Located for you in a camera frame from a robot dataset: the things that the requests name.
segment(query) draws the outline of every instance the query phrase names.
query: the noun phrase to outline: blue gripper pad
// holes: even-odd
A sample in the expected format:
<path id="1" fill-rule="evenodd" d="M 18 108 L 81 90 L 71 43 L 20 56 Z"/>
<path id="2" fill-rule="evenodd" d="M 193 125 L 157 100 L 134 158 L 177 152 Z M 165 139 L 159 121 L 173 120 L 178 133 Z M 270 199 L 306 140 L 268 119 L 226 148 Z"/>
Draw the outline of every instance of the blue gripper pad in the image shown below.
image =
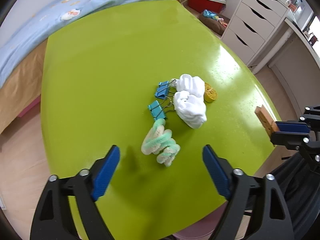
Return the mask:
<path id="1" fill-rule="evenodd" d="M 120 161 L 120 149 L 117 146 L 111 148 L 105 158 L 105 163 L 93 181 L 93 190 L 91 197 L 93 201 L 97 201 L 99 197 L 106 193 L 109 182 Z"/>
<path id="2" fill-rule="evenodd" d="M 157 91 L 155 93 L 156 98 L 165 99 L 165 97 L 169 94 L 170 86 L 168 85 L 169 81 L 160 82 Z"/>
<path id="3" fill-rule="evenodd" d="M 281 132 L 310 133 L 310 128 L 305 123 L 276 122 Z"/>
<path id="4" fill-rule="evenodd" d="M 207 170 L 219 195 L 224 196 L 226 199 L 229 199 L 231 196 L 230 181 L 221 168 L 218 160 L 212 154 L 212 150 L 208 146 L 205 146 L 203 148 L 202 159 L 205 166 L 207 167 Z"/>

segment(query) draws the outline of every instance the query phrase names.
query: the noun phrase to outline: drawer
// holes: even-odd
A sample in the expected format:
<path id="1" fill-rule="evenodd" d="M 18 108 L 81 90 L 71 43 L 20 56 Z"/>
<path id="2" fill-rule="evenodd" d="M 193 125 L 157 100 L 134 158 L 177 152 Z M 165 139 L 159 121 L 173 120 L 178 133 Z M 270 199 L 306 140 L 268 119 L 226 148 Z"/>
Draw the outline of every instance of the drawer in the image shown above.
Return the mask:
<path id="1" fill-rule="evenodd" d="M 265 40 L 261 38 L 254 29 L 237 16 L 234 16 L 233 20 L 229 24 L 229 28 L 238 35 L 254 53 L 256 53 L 265 42 Z"/>
<path id="2" fill-rule="evenodd" d="M 282 3 L 280 3 L 278 0 L 259 0 L 259 1 L 264 3 L 266 6 L 268 6 L 274 12 L 276 12 L 276 14 L 279 15 L 281 18 L 284 16 L 284 14 L 286 13 L 286 11 L 288 9 Z"/>
<path id="3" fill-rule="evenodd" d="M 238 57 L 247 64 L 253 57 L 254 52 L 244 41 L 240 39 L 232 30 L 227 29 L 222 41 L 231 49 Z"/>
<path id="4" fill-rule="evenodd" d="M 264 40 L 267 40 L 275 27 L 265 18 L 259 15 L 255 10 L 251 9 L 244 3 L 241 3 L 236 16 L 245 21 L 252 29 L 254 29 Z"/>
<path id="5" fill-rule="evenodd" d="M 250 8 L 258 12 L 263 18 L 270 22 L 274 27 L 278 25 L 281 17 L 277 15 L 273 10 L 271 10 L 264 3 L 259 0 L 242 0 L 243 3 L 248 5 Z"/>

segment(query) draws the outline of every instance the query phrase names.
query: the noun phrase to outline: blue binder clip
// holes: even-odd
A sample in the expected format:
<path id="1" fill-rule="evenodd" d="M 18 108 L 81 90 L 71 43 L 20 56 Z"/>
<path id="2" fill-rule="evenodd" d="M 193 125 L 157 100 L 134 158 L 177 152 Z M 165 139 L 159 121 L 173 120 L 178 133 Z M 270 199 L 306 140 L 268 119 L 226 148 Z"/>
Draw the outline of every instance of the blue binder clip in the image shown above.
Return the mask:
<path id="1" fill-rule="evenodd" d="M 170 103 L 167 106 L 162 107 L 161 105 L 165 102 L 166 99 L 169 99 Z M 167 119 L 165 113 L 174 110 L 170 109 L 165 112 L 164 109 L 171 106 L 173 106 L 172 101 L 170 100 L 170 98 L 165 97 L 161 104 L 159 104 L 158 100 L 156 100 L 151 105 L 148 105 L 148 109 L 150 110 L 153 119 L 156 121 L 160 118 Z"/>
<path id="2" fill-rule="evenodd" d="M 171 87 L 170 84 L 172 84 L 173 82 L 175 82 L 175 84 L 176 84 L 177 80 L 173 79 L 170 83 L 169 83 L 169 81 L 160 82 L 157 87 L 155 97 L 161 98 L 161 99 L 165 99 L 166 97 L 173 97 L 172 95 L 169 95 L 169 93 L 174 94 L 173 92 L 170 91 L 170 87 Z"/>

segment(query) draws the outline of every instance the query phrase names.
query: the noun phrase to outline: wooden block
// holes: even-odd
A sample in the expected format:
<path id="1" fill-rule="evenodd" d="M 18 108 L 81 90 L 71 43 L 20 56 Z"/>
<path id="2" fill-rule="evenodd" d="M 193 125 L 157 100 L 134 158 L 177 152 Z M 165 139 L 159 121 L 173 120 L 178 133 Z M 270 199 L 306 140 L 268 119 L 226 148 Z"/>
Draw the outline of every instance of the wooden block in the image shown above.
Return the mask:
<path id="1" fill-rule="evenodd" d="M 266 129 L 269 137 L 271 137 L 271 134 L 273 132 L 279 131 L 279 128 L 275 120 L 273 120 L 273 118 L 271 117 L 271 115 L 269 114 L 269 112 L 267 111 L 264 105 L 262 105 L 262 107 L 257 106 L 255 110 L 255 114 L 259 118 L 263 127 Z"/>

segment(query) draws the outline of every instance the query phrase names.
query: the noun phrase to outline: red box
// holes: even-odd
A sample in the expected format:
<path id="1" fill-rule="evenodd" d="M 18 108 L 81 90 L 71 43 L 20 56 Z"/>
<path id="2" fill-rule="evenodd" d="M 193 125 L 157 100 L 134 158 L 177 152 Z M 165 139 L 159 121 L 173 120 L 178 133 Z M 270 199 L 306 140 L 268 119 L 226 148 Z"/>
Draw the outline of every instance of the red box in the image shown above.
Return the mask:
<path id="1" fill-rule="evenodd" d="M 188 0 L 188 6 L 202 13 L 204 10 L 220 13 L 225 0 Z"/>

